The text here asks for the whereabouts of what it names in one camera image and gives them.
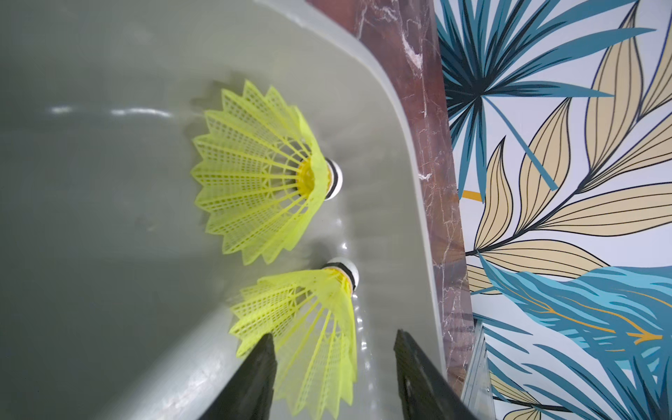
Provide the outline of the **yellow shuttlecock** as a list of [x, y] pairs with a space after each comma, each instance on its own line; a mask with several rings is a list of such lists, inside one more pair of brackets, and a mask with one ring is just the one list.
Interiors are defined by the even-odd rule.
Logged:
[[321, 206], [339, 194], [341, 168], [324, 155], [300, 109], [275, 87], [250, 80], [222, 89], [220, 110], [204, 113], [208, 131], [192, 142], [201, 160], [191, 175], [206, 232], [243, 264], [272, 264], [299, 243]]
[[247, 356], [271, 334], [276, 354], [274, 397], [292, 416], [340, 414], [354, 400], [358, 376], [353, 295], [360, 283], [355, 264], [335, 257], [319, 269], [265, 276], [241, 289], [229, 330]]

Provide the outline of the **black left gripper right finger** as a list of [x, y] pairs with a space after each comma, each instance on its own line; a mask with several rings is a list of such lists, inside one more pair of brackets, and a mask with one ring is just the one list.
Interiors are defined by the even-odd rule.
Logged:
[[395, 336], [398, 393], [402, 415], [414, 419], [472, 419], [446, 379], [435, 368], [414, 338], [402, 329]]

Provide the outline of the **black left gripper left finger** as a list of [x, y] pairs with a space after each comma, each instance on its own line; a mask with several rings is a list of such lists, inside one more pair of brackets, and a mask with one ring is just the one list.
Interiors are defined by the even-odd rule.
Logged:
[[264, 334], [201, 419], [269, 419], [278, 362]]

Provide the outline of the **grey-green plastic storage tray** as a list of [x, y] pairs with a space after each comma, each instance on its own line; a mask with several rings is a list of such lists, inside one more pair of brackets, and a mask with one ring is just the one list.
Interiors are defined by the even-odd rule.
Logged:
[[[275, 87], [344, 173], [273, 264], [223, 255], [195, 205], [221, 90]], [[302, 1], [1, 4], [1, 416], [196, 419], [240, 366], [229, 301], [346, 257], [358, 380], [398, 419], [393, 349], [446, 363], [411, 130], [376, 57]]]

